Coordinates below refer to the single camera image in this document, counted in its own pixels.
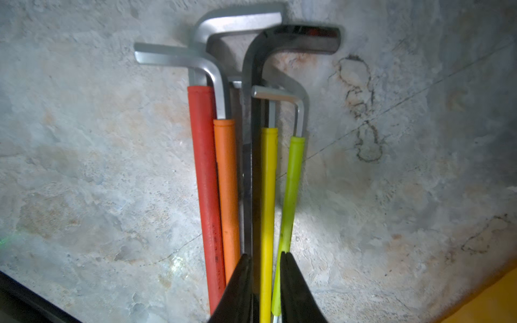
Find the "yellow handled hex key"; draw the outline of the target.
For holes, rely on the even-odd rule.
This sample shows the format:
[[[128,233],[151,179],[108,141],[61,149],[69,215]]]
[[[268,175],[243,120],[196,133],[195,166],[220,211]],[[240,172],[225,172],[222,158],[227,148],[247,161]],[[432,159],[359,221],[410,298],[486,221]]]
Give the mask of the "yellow handled hex key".
[[[259,321],[271,321],[273,286],[273,241],[275,222],[275,181],[277,170],[278,128],[275,126],[276,103],[266,102],[265,126],[261,130],[261,285]]]

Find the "green handled hex key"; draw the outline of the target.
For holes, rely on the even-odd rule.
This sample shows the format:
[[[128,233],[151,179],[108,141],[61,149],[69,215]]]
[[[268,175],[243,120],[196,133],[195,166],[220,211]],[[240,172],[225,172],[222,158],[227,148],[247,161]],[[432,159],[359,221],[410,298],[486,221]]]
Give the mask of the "green handled hex key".
[[[277,260],[273,261],[273,286],[270,322],[277,322],[278,317],[281,315],[280,258],[282,252],[289,252],[291,245],[305,147],[305,138],[303,136],[305,109],[304,102],[301,98],[284,90],[278,90],[272,87],[253,86],[252,96],[253,98],[264,100],[290,102],[296,107],[294,135],[291,136],[289,147],[288,170],[286,173],[287,178],[285,185],[284,205],[281,217],[280,239],[277,249]]]

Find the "large black hex key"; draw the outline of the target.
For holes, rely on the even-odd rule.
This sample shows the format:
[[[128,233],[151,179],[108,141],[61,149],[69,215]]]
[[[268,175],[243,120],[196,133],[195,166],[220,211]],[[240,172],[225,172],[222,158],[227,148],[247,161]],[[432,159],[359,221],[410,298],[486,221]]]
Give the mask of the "large black hex key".
[[[253,260],[253,299],[251,322],[259,321],[261,266],[261,129],[265,124],[263,99],[253,98],[252,87],[263,84],[263,70],[268,58],[277,52],[305,52],[332,55],[341,45],[337,27],[280,25],[262,31],[250,44],[242,68],[244,118],[250,133],[244,139],[244,251]]]

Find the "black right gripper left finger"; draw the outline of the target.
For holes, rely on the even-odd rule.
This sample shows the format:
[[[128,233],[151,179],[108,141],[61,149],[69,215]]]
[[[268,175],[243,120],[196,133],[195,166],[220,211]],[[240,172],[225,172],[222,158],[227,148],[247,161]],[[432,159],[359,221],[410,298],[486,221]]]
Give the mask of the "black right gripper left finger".
[[[250,322],[252,299],[252,258],[243,254],[226,286],[219,305],[207,322]]]

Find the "orange handled hex key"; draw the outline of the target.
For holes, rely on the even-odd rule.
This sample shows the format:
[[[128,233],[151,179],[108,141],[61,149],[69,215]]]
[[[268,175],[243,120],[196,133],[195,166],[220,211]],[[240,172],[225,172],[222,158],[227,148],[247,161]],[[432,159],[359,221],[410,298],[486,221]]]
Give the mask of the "orange handled hex key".
[[[235,120],[230,103],[230,82],[217,60],[192,48],[136,43],[138,63],[202,70],[211,86],[188,87],[200,209],[217,228],[212,235],[222,245],[225,277],[232,277],[240,259],[238,171]]]

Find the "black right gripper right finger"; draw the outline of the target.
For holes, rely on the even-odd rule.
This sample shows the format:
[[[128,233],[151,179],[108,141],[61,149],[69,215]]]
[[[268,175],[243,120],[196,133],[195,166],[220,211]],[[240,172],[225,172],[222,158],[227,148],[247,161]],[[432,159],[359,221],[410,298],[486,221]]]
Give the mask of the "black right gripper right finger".
[[[292,253],[281,253],[280,270],[282,322],[327,323]]]

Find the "red handled hex key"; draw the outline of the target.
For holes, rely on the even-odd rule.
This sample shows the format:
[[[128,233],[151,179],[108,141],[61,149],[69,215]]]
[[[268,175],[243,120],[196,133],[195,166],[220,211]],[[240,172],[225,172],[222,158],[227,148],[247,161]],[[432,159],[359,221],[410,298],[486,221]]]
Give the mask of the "red handled hex key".
[[[214,10],[199,19],[188,47],[199,59],[210,40],[278,26],[284,15],[280,3]],[[188,80],[209,308],[214,313],[241,256],[235,120],[225,89],[228,81],[214,59],[191,67]]]

